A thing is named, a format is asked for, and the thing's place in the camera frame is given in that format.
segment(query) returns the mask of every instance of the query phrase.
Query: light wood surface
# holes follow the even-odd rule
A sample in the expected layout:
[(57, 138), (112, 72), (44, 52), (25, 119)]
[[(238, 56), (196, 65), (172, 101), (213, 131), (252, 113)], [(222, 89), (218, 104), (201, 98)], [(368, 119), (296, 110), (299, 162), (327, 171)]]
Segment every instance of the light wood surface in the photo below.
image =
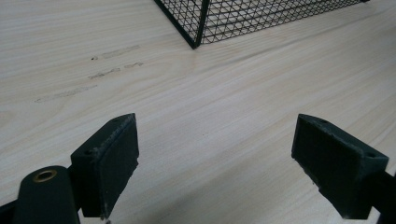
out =
[(290, 151), (305, 113), (395, 173), (396, 1), (197, 50), (151, 0), (0, 2), (0, 204), (133, 112), (140, 164), (113, 223), (375, 223), (341, 219)]

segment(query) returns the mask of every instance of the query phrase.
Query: wire mesh basket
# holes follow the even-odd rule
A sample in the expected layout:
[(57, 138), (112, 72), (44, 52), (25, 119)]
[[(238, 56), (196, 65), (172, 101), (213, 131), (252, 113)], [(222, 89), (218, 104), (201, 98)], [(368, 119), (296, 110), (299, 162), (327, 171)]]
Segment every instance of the wire mesh basket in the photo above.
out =
[(154, 0), (193, 49), (368, 0)]

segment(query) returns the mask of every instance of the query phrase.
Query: wood grain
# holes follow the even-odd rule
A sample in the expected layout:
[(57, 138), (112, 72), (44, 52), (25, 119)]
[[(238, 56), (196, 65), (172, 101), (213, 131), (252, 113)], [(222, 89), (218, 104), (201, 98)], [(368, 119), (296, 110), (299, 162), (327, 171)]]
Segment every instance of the wood grain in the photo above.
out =
[(0, 204), (135, 112), (113, 223), (375, 223), (341, 219), (290, 151), (306, 113), (395, 173), (395, 24), (396, 2), (373, 0), (191, 50), (153, 1), (2, 1)]

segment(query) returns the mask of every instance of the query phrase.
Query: brass screw hole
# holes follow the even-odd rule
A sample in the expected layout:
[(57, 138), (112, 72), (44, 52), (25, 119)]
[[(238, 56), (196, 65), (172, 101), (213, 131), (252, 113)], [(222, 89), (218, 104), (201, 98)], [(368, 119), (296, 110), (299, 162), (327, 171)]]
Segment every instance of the brass screw hole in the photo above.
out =
[(36, 183), (46, 182), (48, 180), (51, 180), (53, 177), (55, 177), (56, 174), (57, 174), (56, 170), (42, 171), (37, 175), (35, 175), (35, 177), (33, 177), (33, 181), (35, 181)]

